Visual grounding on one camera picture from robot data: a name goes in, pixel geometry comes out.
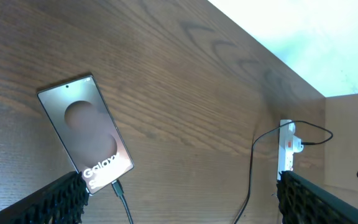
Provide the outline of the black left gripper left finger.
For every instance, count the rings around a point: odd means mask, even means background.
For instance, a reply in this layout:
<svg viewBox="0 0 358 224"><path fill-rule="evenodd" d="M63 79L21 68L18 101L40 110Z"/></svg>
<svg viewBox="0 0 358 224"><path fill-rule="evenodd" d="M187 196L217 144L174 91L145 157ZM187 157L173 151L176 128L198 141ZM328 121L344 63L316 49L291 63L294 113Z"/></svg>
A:
<svg viewBox="0 0 358 224"><path fill-rule="evenodd" d="M0 224L78 224L88 199L82 173L69 172L1 210Z"/></svg>

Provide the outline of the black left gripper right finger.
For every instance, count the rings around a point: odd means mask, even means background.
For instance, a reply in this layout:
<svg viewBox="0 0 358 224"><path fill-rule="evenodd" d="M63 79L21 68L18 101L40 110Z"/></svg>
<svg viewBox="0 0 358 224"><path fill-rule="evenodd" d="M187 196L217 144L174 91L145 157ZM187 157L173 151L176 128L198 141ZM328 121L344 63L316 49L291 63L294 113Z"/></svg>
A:
<svg viewBox="0 0 358 224"><path fill-rule="evenodd" d="M358 209L292 171L277 180L283 224L358 224Z"/></svg>

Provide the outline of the galaxy smartphone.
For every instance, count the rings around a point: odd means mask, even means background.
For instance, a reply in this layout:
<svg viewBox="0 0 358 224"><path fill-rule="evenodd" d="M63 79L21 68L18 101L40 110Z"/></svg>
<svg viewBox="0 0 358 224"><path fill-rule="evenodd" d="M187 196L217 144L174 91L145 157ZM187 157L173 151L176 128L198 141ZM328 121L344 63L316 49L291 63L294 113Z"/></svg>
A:
<svg viewBox="0 0 358 224"><path fill-rule="evenodd" d="M89 194L134 168L92 74L40 90L37 98Z"/></svg>

